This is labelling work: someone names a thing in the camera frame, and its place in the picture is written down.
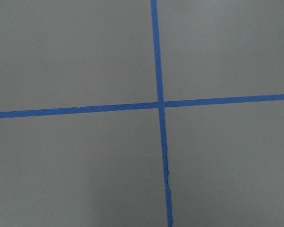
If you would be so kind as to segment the brown paper table cover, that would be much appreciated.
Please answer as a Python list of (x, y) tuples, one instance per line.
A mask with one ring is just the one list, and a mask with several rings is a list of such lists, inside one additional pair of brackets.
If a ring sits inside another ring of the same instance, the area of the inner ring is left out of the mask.
[(284, 0), (0, 0), (0, 227), (284, 227)]

